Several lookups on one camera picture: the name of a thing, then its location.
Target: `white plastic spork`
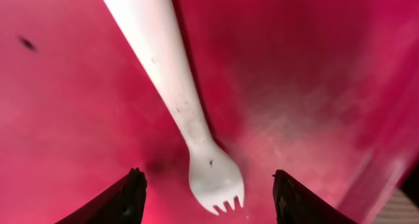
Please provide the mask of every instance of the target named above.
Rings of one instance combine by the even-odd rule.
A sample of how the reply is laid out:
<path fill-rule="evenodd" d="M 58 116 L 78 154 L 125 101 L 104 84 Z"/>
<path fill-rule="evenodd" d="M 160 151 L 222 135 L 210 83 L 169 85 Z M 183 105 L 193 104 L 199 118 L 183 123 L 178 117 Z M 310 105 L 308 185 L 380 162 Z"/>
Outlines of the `white plastic spork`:
<path fill-rule="evenodd" d="M 190 153 L 189 185 L 209 212 L 244 205 L 239 168 L 214 142 L 196 93 L 172 0 L 104 0 L 172 114 Z"/>

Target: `plastic utensil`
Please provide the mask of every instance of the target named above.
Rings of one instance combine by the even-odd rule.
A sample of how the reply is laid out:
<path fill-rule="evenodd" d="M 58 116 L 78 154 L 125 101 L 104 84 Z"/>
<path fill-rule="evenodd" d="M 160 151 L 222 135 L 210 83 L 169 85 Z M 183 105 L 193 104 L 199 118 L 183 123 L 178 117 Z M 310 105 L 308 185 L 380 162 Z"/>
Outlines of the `plastic utensil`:
<path fill-rule="evenodd" d="M 189 69 L 172 0 L 104 0 L 179 128 L 190 153 L 189 185 L 209 212 L 244 205 L 240 169 L 214 142 Z"/>

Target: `red plastic container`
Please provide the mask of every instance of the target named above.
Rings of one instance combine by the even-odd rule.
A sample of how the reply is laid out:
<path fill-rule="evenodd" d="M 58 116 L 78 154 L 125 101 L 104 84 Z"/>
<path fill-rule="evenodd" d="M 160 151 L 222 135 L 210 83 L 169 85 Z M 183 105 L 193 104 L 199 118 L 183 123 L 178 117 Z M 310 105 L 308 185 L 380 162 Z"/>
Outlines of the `red plastic container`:
<path fill-rule="evenodd" d="M 275 223 L 277 169 L 370 222 L 419 155 L 418 0 L 174 1 L 245 208 L 195 201 L 186 145 L 102 0 L 0 0 L 0 223 L 58 221 L 136 166 L 145 224 Z"/>

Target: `red surface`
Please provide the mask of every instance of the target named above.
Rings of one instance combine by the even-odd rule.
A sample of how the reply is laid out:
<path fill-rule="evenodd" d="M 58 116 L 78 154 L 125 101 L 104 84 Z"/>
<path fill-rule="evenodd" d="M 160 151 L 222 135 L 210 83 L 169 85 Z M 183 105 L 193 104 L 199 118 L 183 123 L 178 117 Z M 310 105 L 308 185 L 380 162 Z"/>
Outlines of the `red surface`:
<path fill-rule="evenodd" d="M 419 154 L 417 0 L 177 1 L 245 208 L 195 201 L 187 148 L 102 0 L 0 0 L 0 223 L 57 221 L 133 166 L 144 224 L 275 223 L 277 169 L 370 221 Z"/>

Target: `dark spot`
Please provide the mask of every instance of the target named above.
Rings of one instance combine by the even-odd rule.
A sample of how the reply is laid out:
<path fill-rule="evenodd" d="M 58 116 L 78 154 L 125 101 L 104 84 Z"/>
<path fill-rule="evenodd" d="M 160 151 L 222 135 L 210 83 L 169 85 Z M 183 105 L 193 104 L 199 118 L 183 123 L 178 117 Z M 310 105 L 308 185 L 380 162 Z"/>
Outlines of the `dark spot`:
<path fill-rule="evenodd" d="M 37 51 L 37 48 L 27 39 L 24 37 L 19 37 L 19 41 L 22 45 L 24 45 L 30 51 Z"/>
<path fill-rule="evenodd" d="M 159 176 L 162 175 L 164 173 L 164 171 L 167 169 L 167 162 L 162 160 L 162 159 L 158 159 L 158 160 L 154 160 L 151 162 L 148 162 L 145 165 L 145 169 L 146 171 L 148 171 L 148 173 L 151 176 Z"/>

